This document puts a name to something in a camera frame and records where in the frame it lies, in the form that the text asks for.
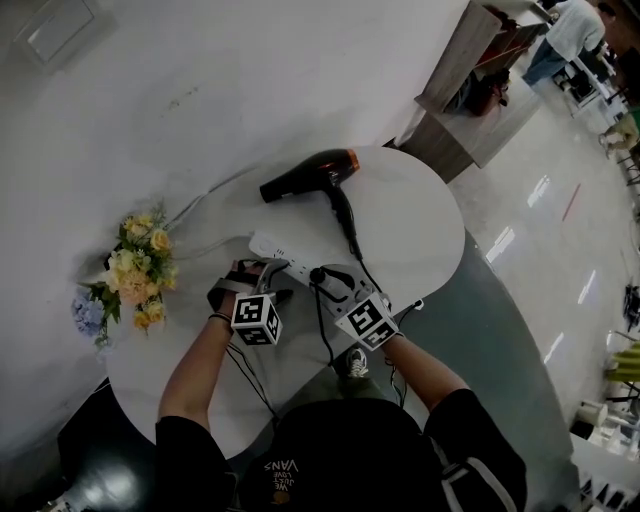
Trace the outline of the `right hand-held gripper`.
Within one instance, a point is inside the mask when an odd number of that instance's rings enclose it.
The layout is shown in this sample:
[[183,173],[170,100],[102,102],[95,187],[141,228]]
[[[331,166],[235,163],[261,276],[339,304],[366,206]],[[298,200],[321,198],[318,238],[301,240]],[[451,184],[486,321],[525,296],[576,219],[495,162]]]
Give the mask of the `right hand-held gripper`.
[[377,350],[400,334],[388,298],[371,288],[372,282],[360,268],[328,264],[323,269],[329,277],[341,282],[311,283],[310,289],[327,306],[340,330],[369,351]]

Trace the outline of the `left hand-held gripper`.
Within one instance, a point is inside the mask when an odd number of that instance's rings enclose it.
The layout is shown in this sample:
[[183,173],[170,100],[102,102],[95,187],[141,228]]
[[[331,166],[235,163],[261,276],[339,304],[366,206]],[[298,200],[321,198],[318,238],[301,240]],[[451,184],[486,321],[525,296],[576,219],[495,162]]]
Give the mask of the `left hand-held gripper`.
[[231,327],[247,346],[276,345],[283,324],[277,312],[277,294],[293,292],[286,269],[288,260],[266,258],[254,285],[235,285]]

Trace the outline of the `white power strip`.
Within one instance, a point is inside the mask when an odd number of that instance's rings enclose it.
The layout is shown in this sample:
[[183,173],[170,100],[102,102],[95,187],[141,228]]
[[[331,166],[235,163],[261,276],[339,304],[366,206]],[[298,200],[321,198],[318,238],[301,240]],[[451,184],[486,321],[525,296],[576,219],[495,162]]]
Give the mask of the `white power strip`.
[[263,231],[255,231],[252,234],[249,249],[263,258],[285,260],[288,266],[284,272],[305,286],[311,283],[311,272],[321,266],[318,259],[311,253],[293,248]]

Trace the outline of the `person's left forearm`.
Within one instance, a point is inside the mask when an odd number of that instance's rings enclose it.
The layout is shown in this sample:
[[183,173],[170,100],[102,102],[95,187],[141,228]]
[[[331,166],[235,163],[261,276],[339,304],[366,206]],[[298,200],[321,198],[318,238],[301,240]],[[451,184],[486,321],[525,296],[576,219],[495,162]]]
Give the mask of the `person's left forearm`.
[[232,335],[225,321],[207,320],[169,378],[158,419],[181,417],[210,430],[209,407]]

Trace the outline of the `person's right forearm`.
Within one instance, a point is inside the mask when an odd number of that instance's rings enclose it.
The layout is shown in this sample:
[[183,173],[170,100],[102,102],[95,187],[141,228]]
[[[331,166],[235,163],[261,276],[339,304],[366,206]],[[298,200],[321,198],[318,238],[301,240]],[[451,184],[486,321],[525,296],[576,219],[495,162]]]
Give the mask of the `person's right forearm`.
[[393,336],[382,350],[429,412],[455,391],[468,389],[449,367],[404,336]]

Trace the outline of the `person's left hand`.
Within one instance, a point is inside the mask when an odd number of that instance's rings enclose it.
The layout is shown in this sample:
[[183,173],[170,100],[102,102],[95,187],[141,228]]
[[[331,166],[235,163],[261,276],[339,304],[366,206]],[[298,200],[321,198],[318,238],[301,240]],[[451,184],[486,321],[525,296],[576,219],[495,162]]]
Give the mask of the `person's left hand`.
[[228,273],[207,293],[214,314],[231,318],[239,294],[252,295],[258,286],[266,264],[259,260],[236,260]]

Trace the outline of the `person's grey sneaker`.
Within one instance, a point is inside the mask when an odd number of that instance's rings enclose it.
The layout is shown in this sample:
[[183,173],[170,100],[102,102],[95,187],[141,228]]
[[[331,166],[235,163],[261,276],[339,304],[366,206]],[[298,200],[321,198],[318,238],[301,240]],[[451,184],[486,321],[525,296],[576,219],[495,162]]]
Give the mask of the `person's grey sneaker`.
[[363,378],[368,373],[367,357],[360,348],[351,348],[345,357],[346,374],[349,378]]

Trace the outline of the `person's olive trouser leg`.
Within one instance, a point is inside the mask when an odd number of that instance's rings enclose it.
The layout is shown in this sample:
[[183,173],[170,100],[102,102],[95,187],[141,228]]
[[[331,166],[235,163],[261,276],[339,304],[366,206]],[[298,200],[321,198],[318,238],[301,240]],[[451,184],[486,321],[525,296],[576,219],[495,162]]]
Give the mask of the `person's olive trouser leg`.
[[296,395],[298,405],[343,399],[386,400],[386,397],[368,377],[340,377],[334,373],[318,374]]

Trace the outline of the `yellow flower bouquet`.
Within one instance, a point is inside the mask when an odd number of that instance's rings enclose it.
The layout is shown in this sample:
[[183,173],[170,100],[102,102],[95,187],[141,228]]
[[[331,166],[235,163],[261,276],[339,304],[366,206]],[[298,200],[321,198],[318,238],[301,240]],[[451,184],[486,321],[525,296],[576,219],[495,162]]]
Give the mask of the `yellow flower bouquet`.
[[107,319],[120,321],[120,309],[133,311],[134,327],[146,332],[165,320],[163,293],[176,288],[178,269],[162,202],[130,215],[120,224],[114,250],[124,249],[124,272],[105,270],[101,301]]

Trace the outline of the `blue flower bunch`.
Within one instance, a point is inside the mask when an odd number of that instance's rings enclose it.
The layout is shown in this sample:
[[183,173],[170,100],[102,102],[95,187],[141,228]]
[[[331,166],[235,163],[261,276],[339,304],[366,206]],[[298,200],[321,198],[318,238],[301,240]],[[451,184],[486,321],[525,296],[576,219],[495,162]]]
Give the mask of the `blue flower bunch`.
[[77,290],[71,302],[71,316],[78,332],[91,339],[96,347],[102,347],[108,341],[104,305],[92,298],[89,289]]

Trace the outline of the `wooden shelf cabinet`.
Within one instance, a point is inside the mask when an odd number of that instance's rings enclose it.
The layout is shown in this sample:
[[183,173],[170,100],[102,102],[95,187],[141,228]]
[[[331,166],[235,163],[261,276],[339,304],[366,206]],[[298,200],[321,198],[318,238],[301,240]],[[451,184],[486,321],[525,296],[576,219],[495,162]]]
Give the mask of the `wooden shelf cabinet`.
[[445,182],[485,167],[540,106],[513,66],[548,19],[534,0],[469,0],[415,99],[423,115],[401,150]]

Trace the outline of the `brown bag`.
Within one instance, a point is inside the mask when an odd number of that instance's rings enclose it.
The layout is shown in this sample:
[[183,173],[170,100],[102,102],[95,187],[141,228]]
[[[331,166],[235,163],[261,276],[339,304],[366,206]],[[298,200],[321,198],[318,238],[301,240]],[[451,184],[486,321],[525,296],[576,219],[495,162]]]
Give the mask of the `brown bag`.
[[506,107],[509,103],[509,84],[510,71],[506,68],[484,76],[477,84],[469,110],[475,116],[482,117],[497,106]]

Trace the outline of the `black glossy chair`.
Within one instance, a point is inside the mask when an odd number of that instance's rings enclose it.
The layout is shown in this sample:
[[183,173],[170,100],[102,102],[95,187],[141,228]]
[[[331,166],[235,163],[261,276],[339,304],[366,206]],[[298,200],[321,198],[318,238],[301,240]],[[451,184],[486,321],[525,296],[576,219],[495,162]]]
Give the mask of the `black glossy chair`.
[[58,435],[71,512],[152,512],[155,446],[129,421],[104,380]]

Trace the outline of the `white cylinder cup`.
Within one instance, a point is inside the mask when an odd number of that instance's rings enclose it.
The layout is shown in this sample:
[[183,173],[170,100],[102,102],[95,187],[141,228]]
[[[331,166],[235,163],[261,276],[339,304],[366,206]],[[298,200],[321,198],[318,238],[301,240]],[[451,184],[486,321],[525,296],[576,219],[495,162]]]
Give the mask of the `white cylinder cup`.
[[606,403],[582,400],[576,412],[579,421],[590,424],[593,427],[601,427],[609,415]]

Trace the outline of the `white wall switch box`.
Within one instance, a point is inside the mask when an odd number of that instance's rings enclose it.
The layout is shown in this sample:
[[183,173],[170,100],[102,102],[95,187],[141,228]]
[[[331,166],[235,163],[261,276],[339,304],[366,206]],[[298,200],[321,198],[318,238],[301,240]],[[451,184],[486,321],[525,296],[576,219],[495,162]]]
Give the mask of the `white wall switch box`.
[[98,0],[46,0],[22,25],[13,43],[51,74],[114,27]]

